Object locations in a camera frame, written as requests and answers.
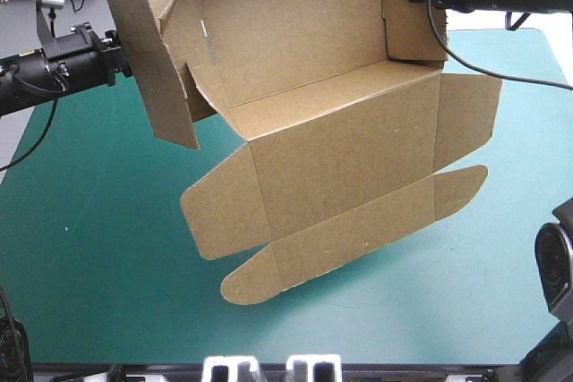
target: green mat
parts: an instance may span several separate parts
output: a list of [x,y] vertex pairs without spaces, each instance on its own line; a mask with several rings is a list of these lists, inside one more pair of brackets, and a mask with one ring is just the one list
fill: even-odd
[[[485,67],[563,80],[534,30],[454,32],[451,44]],[[20,151],[48,111],[36,110]],[[179,207],[241,140],[218,117],[198,133],[201,152],[154,139],[134,81],[119,80],[64,99],[46,142],[8,173],[0,282],[34,361],[337,352],[345,362],[512,362],[554,324],[533,244],[573,195],[570,93],[506,84],[493,140],[457,163],[491,170],[465,210],[246,308],[218,289],[252,251],[201,259]]]

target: black camera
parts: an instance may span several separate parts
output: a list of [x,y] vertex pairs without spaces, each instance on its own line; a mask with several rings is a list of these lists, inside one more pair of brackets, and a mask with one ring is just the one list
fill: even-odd
[[549,312],[573,325],[573,199],[553,210],[560,221],[544,225],[535,240],[535,257]]

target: cardboard box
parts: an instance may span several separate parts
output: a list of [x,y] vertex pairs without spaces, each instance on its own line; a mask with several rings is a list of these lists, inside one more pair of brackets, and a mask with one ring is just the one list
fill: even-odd
[[232,302],[449,216],[487,175],[436,174],[491,137],[500,81],[442,73],[421,4],[109,3],[156,135],[198,148],[192,123],[217,112],[245,140],[182,198],[206,259],[269,243],[224,281]]

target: cardboard side panel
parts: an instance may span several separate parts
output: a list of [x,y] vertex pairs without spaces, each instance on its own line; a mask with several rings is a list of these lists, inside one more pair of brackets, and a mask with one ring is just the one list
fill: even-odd
[[[233,303],[255,304],[324,275],[461,209],[479,190],[484,172],[475,166],[427,177],[273,242],[231,273],[221,292]],[[473,186],[460,190],[465,181]],[[449,209],[436,214],[435,201]]]
[[[158,33],[149,1],[107,1],[156,136],[198,149],[183,83]],[[158,7],[161,0],[154,2]]]
[[[397,60],[447,59],[432,34],[424,4],[410,4],[408,0],[382,0],[386,22],[387,47],[390,58]],[[446,34],[446,13],[434,12],[442,34]]]
[[216,65],[227,108],[386,59],[381,0],[175,0],[164,37]]
[[205,259],[217,259],[270,241],[247,145],[187,190],[181,205]]
[[490,139],[500,92],[501,80],[489,76],[442,75],[434,171],[480,148]]
[[438,69],[412,64],[370,64],[356,71],[231,108],[229,113],[241,135],[247,140],[254,140],[436,73],[439,73]]
[[440,75],[250,142],[274,240],[433,172]]

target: open cardboard box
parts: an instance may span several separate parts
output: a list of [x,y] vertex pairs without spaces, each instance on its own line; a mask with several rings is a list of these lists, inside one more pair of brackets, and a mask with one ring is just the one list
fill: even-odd
[[[269,243],[223,283],[251,304],[460,210],[487,169],[500,81],[444,74],[407,0],[109,0],[158,137],[245,144],[182,198],[201,255]],[[436,12],[441,27],[445,16]]]

